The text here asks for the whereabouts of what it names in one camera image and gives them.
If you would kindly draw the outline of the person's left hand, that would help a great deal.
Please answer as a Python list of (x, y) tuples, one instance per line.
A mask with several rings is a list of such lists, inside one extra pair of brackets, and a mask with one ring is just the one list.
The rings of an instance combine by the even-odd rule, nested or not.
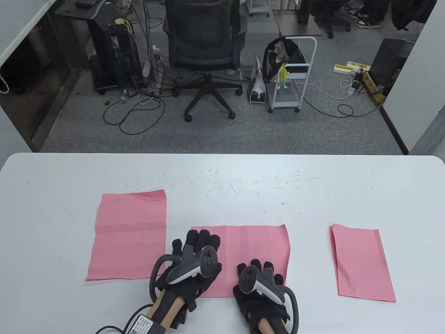
[(172, 242), (172, 264), (150, 286), (150, 291), (158, 288), (165, 294), (181, 297), (189, 312), (193, 312), (198, 299), (221, 273), (218, 261), (218, 248), (221, 240), (208, 230), (189, 230), (185, 244), (180, 239)]

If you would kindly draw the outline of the person's right hand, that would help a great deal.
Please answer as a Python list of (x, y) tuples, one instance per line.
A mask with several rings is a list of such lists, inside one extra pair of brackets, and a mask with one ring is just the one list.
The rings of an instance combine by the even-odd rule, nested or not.
[(274, 265), (253, 259), (250, 266), (237, 266), (238, 284), (233, 294), (251, 334), (287, 334), (286, 323), (293, 321), (291, 334), (299, 329), (298, 304), (294, 292), (284, 285), (283, 275)]

